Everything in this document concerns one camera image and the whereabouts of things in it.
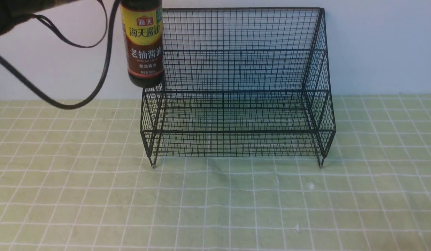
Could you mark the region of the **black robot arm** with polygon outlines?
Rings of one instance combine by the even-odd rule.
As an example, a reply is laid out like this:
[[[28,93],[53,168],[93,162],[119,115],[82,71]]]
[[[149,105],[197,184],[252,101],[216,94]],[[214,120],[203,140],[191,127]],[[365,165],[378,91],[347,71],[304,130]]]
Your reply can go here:
[[[18,24],[33,18],[33,14],[74,0],[0,0],[0,36],[8,33]]]

